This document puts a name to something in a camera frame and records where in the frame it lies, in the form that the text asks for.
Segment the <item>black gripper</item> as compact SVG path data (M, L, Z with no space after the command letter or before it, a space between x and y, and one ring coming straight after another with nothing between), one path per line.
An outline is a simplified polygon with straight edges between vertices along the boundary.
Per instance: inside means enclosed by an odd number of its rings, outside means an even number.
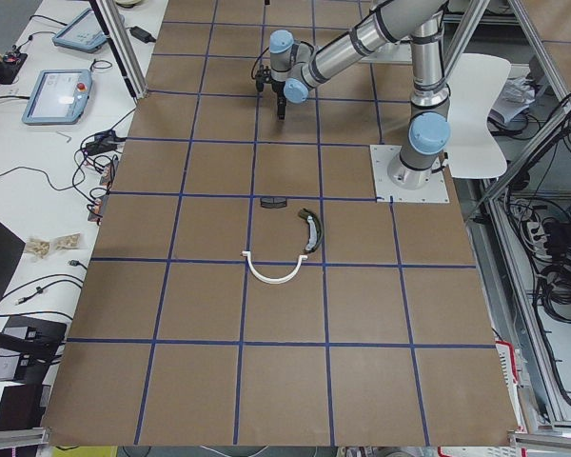
M276 113L279 120L284 120L286 118L286 96L285 96L285 82L284 81L272 81L271 87L273 92L277 96L276 101Z

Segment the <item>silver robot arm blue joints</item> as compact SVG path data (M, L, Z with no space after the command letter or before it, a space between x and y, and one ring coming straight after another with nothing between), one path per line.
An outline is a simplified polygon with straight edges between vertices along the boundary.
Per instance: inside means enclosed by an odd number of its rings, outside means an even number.
M450 91L443 65L444 1L380 1L350 30L318 49L288 30L269 37L272 81L285 82L286 103L303 103L320 85L387 43L411 41L413 90L407 142L400 151L407 169L429 169L451 135Z

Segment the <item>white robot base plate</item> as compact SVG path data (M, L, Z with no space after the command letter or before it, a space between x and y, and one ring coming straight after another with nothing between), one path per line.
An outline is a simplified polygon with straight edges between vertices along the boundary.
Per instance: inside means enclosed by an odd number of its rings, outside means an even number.
M427 170L407 169L397 145L370 145L375 200L379 203L448 204L439 159Z

